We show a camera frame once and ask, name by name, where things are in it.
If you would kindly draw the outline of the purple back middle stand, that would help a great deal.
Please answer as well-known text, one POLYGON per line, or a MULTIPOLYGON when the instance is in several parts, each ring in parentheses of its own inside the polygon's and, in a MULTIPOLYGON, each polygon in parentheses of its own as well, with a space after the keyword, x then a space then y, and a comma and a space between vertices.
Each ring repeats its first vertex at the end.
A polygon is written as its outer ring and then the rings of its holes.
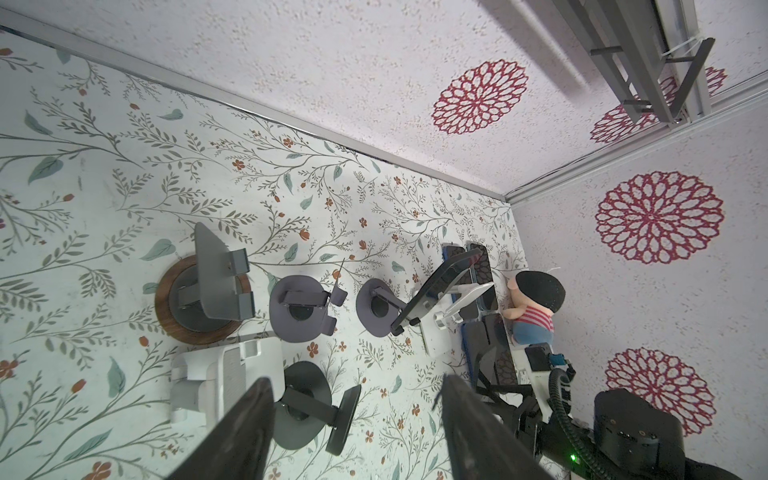
POLYGON ((394 295, 389 286, 380 279, 365 282, 356 297, 356 313, 365 330, 377 338, 392 332, 392 325, 406 303, 394 295))

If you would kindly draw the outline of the dark grey wall shelf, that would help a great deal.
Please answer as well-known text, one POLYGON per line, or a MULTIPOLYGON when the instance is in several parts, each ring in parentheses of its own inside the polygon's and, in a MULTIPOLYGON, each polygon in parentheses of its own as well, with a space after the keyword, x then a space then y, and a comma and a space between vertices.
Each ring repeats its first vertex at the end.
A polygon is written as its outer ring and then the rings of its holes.
POLYGON ((712 113, 706 65, 715 39, 692 1, 553 3, 634 124, 692 122, 712 113))

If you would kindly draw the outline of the black haired doll plush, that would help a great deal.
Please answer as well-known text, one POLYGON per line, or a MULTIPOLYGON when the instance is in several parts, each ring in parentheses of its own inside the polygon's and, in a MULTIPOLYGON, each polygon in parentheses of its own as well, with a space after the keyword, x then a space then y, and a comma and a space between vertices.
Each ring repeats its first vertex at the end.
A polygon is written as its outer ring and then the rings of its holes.
POLYGON ((551 344, 553 316, 566 298, 566 290, 553 275, 542 271, 519 271, 507 283, 511 306, 502 311, 513 341, 518 345, 551 344))

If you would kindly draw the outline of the black phone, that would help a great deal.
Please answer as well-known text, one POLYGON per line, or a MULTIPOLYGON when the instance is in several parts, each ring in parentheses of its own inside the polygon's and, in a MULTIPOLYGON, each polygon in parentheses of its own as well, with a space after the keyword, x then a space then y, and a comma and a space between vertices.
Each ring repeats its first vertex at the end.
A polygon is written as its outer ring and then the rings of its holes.
MULTIPOLYGON (((473 266, 479 259, 480 251, 468 250, 467 253, 474 257, 473 266)), ((392 325, 391 334, 394 336, 401 335, 404 331, 403 323, 414 326, 424 320, 427 313, 443 295, 450 295, 449 290, 458 283, 471 267, 467 269, 450 268, 442 263, 406 303, 406 307, 392 325)))
POLYGON ((494 350, 495 356, 485 355, 480 362, 480 371, 494 385, 516 385, 517 375, 503 318, 496 313, 487 314, 482 318, 482 322, 488 346, 494 350))
POLYGON ((480 310, 483 312, 496 311, 498 309, 498 299, 487 248, 482 244, 474 242, 468 243, 467 247, 469 250, 480 251, 479 259, 473 265, 473 278, 475 282, 478 284, 491 284, 491 287, 482 294, 478 301, 480 310))

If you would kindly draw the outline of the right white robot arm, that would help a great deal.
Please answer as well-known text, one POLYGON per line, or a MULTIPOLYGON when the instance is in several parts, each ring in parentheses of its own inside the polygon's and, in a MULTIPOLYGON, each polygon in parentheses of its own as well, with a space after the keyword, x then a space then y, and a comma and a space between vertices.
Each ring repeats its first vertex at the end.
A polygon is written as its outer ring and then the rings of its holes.
POLYGON ((548 458, 583 479, 731 479, 733 473, 690 459, 673 415, 624 388, 598 393, 590 428, 571 416, 576 371, 546 343, 514 352, 518 382, 498 385, 481 366, 496 357, 488 345, 467 358, 476 393, 534 462, 548 458))

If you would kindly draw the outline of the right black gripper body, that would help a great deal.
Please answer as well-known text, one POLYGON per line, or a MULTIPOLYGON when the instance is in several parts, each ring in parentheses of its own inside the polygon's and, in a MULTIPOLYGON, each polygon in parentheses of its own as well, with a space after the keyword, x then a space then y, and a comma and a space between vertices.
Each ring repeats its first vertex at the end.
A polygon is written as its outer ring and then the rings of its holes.
POLYGON ((495 415, 514 434, 514 437, 533 456, 541 456, 541 432, 543 429, 542 412, 531 384, 523 385, 494 385, 482 372, 481 364, 486 357, 495 357, 496 347, 488 345, 481 350, 473 363, 473 390, 481 396, 491 400, 488 406, 495 415), (513 406, 501 398, 501 394, 519 394, 522 401, 518 406, 513 406))

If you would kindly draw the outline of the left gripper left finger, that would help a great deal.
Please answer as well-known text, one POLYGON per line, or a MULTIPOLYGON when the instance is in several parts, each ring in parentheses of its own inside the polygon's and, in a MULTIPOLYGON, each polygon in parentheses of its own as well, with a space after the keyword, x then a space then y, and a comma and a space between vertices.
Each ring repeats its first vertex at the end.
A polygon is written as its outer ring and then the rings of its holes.
POLYGON ((271 381, 262 377, 246 391, 171 480, 262 479, 274 432, 271 381))

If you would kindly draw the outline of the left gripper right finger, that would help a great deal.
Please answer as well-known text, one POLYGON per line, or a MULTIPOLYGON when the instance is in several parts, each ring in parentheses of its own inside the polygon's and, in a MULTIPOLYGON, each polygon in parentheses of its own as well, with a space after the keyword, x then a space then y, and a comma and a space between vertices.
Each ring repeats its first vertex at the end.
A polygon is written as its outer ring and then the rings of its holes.
POLYGON ((445 375, 435 401, 441 405, 442 425, 455 479, 535 480, 551 477, 462 378, 445 375))

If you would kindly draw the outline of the black front left stand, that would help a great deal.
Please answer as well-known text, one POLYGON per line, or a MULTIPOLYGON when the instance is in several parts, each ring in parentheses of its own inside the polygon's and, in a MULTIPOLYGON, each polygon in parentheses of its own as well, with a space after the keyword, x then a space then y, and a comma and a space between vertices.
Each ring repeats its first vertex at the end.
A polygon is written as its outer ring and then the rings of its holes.
POLYGON ((315 440, 325 428, 331 429, 326 451, 340 456, 360 400, 362 386, 347 389, 338 406, 323 371, 314 363, 301 361, 284 371, 285 391, 275 403, 273 439, 286 450, 299 450, 315 440))

